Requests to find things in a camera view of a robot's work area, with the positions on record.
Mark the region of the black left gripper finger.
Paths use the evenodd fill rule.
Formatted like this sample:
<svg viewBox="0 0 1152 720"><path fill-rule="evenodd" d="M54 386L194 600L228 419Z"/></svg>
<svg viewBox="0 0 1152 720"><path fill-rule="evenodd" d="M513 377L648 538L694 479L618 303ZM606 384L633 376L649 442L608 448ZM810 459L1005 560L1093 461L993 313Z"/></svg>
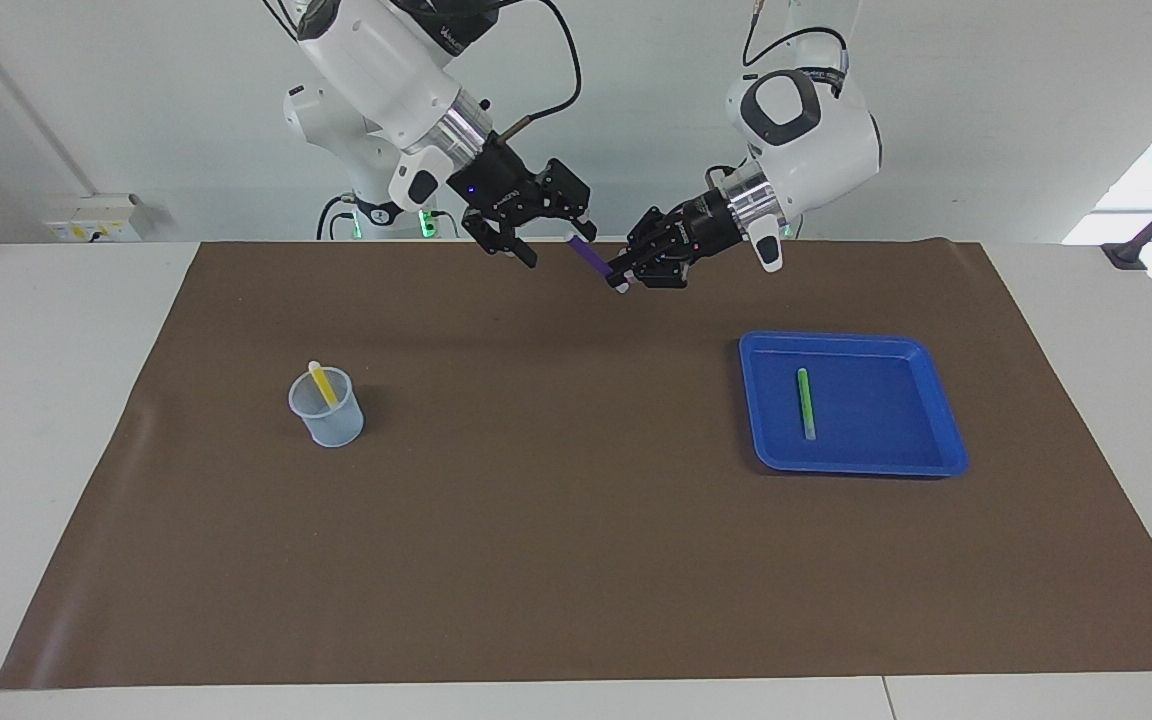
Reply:
<svg viewBox="0 0 1152 720"><path fill-rule="evenodd" d="M676 247L687 247L681 209L647 209L631 229L632 251L675 251Z"/></svg>
<svg viewBox="0 0 1152 720"><path fill-rule="evenodd" d="M607 263L605 283L616 291L628 291L634 283L643 285L650 290L685 290L691 265L690 250L650 255L622 250Z"/></svg>

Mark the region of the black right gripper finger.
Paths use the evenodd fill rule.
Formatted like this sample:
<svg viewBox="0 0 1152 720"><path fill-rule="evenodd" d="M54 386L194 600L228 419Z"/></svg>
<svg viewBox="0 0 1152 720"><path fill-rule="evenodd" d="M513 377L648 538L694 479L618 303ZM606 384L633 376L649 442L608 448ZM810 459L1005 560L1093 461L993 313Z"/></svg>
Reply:
<svg viewBox="0 0 1152 720"><path fill-rule="evenodd" d="M571 223L582 241L594 241L596 225L589 215L591 191L562 160L552 158L536 176L541 217Z"/></svg>
<svg viewBox="0 0 1152 720"><path fill-rule="evenodd" d="M463 229L488 255L505 253L518 259L526 268L538 265L538 255L532 247L522 241L511 223L493 225L480 211L463 213Z"/></svg>

